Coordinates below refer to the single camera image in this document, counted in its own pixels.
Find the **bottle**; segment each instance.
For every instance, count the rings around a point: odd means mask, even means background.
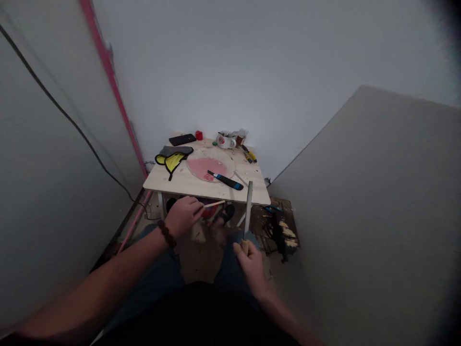
[[[239,132],[237,132],[237,139],[235,140],[235,142],[236,142],[235,147],[236,148],[238,148],[240,145],[242,145],[242,143],[245,140],[247,135],[248,135],[248,131],[245,130],[245,129],[240,129]]]

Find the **sandal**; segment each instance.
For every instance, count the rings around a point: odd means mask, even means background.
[[[218,215],[215,216],[215,218],[213,219],[213,222],[211,224],[214,224],[215,221],[218,219],[218,217],[221,217],[223,220],[224,220],[224,225],[227,223],[227,221],[229,221],[230,219],[232,219],[232,216],[234,216],[234,213],[235,213],[235,207],[233,204],[229,204],[228,206],[226,206],[225,208],[221,209],[218,213]]]

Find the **pink trim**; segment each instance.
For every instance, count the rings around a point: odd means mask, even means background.
[[[143,202],[144,205],[146,205],[146,203],[149,201],[149,198],[150,198],[151,195],[152,195],[152,191],[149,191],[147,193],[146,198],[144,199],[144,202]],[[117,255],[119,255],[123,251],[123,248],[125,247],[125,244],[128,241],[128,239],[131,239],[131,237],[133,235],[132,233],[136,229],[137,222],[138,222],[139,218],[141,217],[141,215],[143,214],[143,211],[144,211],[144,209],[142,207],[139,208],[139,211],[136,214],[136,217],[134,218],[134,222],[132,223],[130,229],[128,230],[128,233],[126,234],[126,237],[123,240],[122,244],[120,245],[119,252],[117,252]]]
[[[131,128],[130,120],[128,119],[128,115],[126,114],[125,107],[123,105],[123,101],[120,96],[119,88],[117,86],[117,82],[115,81],[115,73],[112,68],[112,64],[110,63],[110,58],[109,58],[109,52],[107,51],[106,47],[102,43],[102,38],[101,34],[99,33],[99,29],[96,24],[95,20],[95,13],[93,11],[93,6],[91,4],[91,0],[80,0],[80,5],[82,6],[83,13],[86,17],[86,21],[88,22],[88,26],[90,28],[91,34],[93,36],[93,40],[96,44],[97,51],[99,53],[99,57],[101,58],[102,64],[104,66],[104,69],[106,70],[107,78],[109,79],[110,86],[112,88],[112,92],[114,93],[115,99],[117,100],[117,104],[120,109],[121,117],[123,118],[123,121],[125,122],[126,129],[128,131],[128,134],[130,135],[131,143],[133,144],[134,151],[136,153],[136,156],[139,161],[139,165],[141,166],[141,170],[144,174],[144,177],[147,178],[147,172],[146,172],[146,167],[144,166],[144,160],[141,155],[141,151],[139,150],[138,143],[136,142],[136,138],[134,137],[133,129]],[[149,201],[150,196],[152,195],[152,191],[149,191],[147,193],[147,196],[144,200],[144,205]],[[136,217],[134,218],[134,221],[132,225],[130,226],[130,229],[128,230],[128,233],[123,240],[122,244],[120,245],[119,252],[117,252],[117,255],[120,254],[123,250],[123,248],[126,245],[126,242],[128,239],[131,238],[133,235],[134,230],[136,229],[137,223],[139,218],[141,217],[143,213],[143,208],[140,208]]]
[[[109,53],[102,42],[102,38],[96,24],[95,13],[93,12],[91,0],[80,0],[80,4],[85,14],[86,21],[88,22],[88,26],[90,27],[91,34],[93,35],[93,40],[95,41],[96,48],[99,52],[102,64],[104,65],[104,69],[106,70],[110,86],[112,87],[112,92],[114,93],[115,99],[117,100],[121,116],[123,118],[123,121],[125,122],[125,126],[128,130],[128,134],[130,135],[131,142],[133,143],[134,151],[136,152],[136,156],[138,157],[139,165],[141,166],[141,170],[143,171],[144,177],[147,178],[147,172],[146,167],[144,166],[143,157],[136,142],[136,138],[134,137],[133,129],[131,128],[130,121],[128,120],[128,115],[126,114],[125,107],[123,106],[123,101],[121,100],[119,88],[117,87],[117,82],[115,81],[115,73],[112,69],[112,64],[110,63]]]

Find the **chopstick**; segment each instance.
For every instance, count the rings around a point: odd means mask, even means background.
[[[216,202],[216,203],[207,204],[207,205],[205,205],[203,207],[204,208],[213,207],[214,205],[218,205],[218,204],[225,203],[225,202],[226,201],[219,201],[219,202]]]
[[[248,187],[248,184],[242,179],[241,176],[239,176],[239,174],[238,174],[236,171],[234,171],[234,174],[235,174],[236,176],[239,177],[239,179],[242,181],[242,183],[243,183],[246,187]]]

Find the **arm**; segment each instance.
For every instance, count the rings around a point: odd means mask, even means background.
[[[178,200],[165,225],[175,239],[200,218],[203,204],[193,197]],[[18,333],[67,344],[90,343],[168,244],[158,228],[92,272],[71,292],[29,318]]]
[[[233,246],[248,286],[267,316],[301,345],[322,345],[318,339],[298,323],[291,311],[277,297],[277,294],[269,288],[264,278],[263,258],[256,246],[250,242],[248,256],[245,255],[239,244],[234,243]]]

